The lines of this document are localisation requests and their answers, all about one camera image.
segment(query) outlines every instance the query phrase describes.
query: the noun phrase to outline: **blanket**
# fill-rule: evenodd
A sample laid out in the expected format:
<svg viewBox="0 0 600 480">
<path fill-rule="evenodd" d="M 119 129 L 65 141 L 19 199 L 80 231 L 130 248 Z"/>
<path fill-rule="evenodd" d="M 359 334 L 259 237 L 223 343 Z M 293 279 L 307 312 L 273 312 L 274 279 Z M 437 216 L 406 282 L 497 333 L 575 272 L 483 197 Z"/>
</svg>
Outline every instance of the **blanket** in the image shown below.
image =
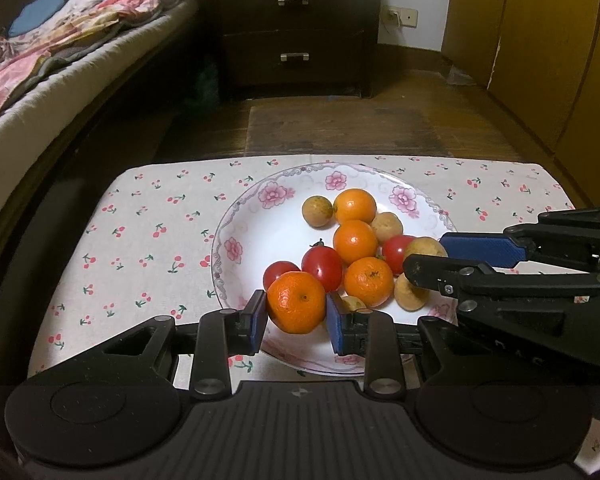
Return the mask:
<svg viewBox="0 0 600 480">
<path fill-rule="evenodd" d="M 70 0 L 60 15 L 11 40 L 0 34 L 0 112 L 53 70 L 92 52 L 125 28 L 154 20 L 181 0 L 103 0 L 93 5 L 94 1 Z"/>
</svg>

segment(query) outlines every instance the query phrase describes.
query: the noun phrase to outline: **cherry print tablecloth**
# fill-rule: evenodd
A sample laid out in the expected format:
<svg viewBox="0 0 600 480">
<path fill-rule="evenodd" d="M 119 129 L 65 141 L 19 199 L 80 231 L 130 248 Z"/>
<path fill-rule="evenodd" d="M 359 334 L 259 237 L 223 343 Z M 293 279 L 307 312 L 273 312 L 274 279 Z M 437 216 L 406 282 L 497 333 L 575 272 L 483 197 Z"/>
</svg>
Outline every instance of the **cherry print tablecloth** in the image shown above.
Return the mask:
<svg viewBox="0 0 600 480">
<path fill-rule="evenodd" d="M 399 176 L 448 212 L 459 231 L 501 232 L 536 222 L 542 211 L 573 208 L 540 166 L 454 158 L 288 155 L 145 166 L 120 175 L 100 200 L 67 265 L 40 327 L 29 364 L 34 374 L 159 314 L 197 322 L 219 307 L 210 273 L 218 222 L 252 183 L 283 168 L 325 161 L 365 164 Z M 525 262 L 507 272 L 559 272 Z M 435 312 L 439 316 L 445 313 Z M 186 388 L 191 360 L 176 386 Z M 230 359 L 240 380 L 321 380 L 266 354 Z M 413 366 L 406 364 L 408 383 Z M 600 423 L 578 457 L 600 468 Z"/>
</svg>

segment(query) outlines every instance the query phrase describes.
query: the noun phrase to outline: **floral plate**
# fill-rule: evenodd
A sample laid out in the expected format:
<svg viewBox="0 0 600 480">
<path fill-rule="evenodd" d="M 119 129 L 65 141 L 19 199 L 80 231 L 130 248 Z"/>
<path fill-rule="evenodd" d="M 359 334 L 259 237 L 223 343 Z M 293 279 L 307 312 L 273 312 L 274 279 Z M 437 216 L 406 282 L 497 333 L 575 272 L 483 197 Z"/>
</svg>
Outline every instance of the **floral plate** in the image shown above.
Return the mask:
<svg viewBox="0 0 600 480">
<path fill-rule="evenodd" d="M 336 162 L 280 171 L 251 186 L 220 221 L 211 253 L 211 272 L 222 307 L 244 308 L 253 292 L 262 288 L 264 270 L 273 262 L 289 260 L 299 267 L 309 246 L 320 238 L 330 246 L 337 225 L 310 227 L 302 218 L 302 203 L 313 195 L 333 201 L 342 190 L 356 187 L 373 195 L 378 212 L 397 214 L 405 234 L 437 240 L 444 233 L 456 230 L 446 214 L 423 192 L 382 171 Z M 434 293 L 418 312 L 401 309 L 393 298 L 381 309 L 399 323 L 415 324 L 420 316 L 426 315 L 451 320 L 452 301 Z M 314 374 L 364 373 L 363 358 L 333 353 L 323 325 L 307 335 L 291 335 L 269 321 L 262 350 L 294 368 Z"/>
</svg>

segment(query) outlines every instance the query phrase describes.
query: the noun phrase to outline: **mattress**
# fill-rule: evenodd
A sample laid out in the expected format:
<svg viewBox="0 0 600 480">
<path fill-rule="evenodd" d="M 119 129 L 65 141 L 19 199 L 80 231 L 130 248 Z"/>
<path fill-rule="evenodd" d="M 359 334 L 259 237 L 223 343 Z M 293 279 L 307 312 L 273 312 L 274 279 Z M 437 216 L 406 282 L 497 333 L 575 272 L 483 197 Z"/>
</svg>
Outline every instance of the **mattress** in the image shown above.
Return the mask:
<svg viewBox="0 0 600 480">
<path fill-rule="evenodd" d="M 83 108 L 147 52 L 190 20 L 186 0 L 142 27 L 128 30 L 39 83 L 0 117 L 0 210 L 49 144 Z"/>
</svg>

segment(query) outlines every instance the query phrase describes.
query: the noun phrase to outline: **wall socket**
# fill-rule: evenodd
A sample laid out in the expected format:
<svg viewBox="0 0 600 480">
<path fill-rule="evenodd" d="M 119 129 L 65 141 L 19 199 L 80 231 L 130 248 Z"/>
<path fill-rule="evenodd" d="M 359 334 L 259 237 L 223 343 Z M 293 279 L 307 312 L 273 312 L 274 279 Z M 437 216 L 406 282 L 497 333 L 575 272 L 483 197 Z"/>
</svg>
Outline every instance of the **wall socket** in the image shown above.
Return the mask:
<svg viewBox="0 0 600 480">
<path fill-rule="evenodd" d="M 403 7 L 382 6 L 381 19 L 386 25 L 415 28 L 418 26 L 418 11 Z"/>
</svg>

